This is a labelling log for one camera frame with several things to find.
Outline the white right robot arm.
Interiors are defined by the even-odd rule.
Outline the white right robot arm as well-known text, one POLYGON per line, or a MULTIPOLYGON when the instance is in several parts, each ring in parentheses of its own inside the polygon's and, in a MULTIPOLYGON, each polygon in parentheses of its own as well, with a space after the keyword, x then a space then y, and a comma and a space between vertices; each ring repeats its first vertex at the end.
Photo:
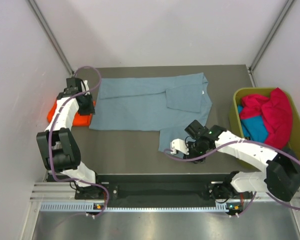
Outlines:
POLYGON ((192 140, 183 143, 184 160, 197 162, 209 153, 220 152, 257 169, 227 175, 217 186, 227 199, 245 192, 263 192, 289 202, 300 188, 300 162, 288 152, 240 138, 218 125, 207 128, 197 120, 190 123, 185 132, 192 140))

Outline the light blue t shirt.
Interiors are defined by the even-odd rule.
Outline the light blue t shirt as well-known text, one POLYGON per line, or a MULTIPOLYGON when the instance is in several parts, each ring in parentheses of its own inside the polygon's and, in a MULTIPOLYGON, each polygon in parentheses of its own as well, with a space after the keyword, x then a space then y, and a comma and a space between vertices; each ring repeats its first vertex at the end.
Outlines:
POLYGON ((104 78, 90 129, 159 132, 160 152, 186 140, 194 120, 206 125, 212 101, 204 73, 168 77, 104 78))

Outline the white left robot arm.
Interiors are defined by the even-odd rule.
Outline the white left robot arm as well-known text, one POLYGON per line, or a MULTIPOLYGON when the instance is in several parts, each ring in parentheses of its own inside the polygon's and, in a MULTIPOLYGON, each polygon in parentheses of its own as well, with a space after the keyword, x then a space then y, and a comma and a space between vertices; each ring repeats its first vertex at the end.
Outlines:
POLYGON ((48 127, 36 135, 37 145, 47 170, 71 178, 92 198, 104 191, 96 181, 96 173, 83 162, 72 127, 87 127, 95 114, 95 104, 86 80, 77 77, 66 79, 66 88, 58 94, 48 114, 48 127))

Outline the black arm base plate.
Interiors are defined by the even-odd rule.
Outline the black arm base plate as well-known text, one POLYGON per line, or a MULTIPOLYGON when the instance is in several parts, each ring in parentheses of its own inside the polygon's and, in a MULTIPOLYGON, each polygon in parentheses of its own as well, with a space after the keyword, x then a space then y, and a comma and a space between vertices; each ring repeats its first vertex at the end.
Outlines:
POLYGON ((200 200, 235 199, 239 197, 231 186, 222 182, 212 184, 210 182, 107 182, 103 186, 108 193, 95 186, 77 187, 76 200, 126 200, 129 197, 142 198, 146 200, 163 200, 164 197, 196 197, 200 200))

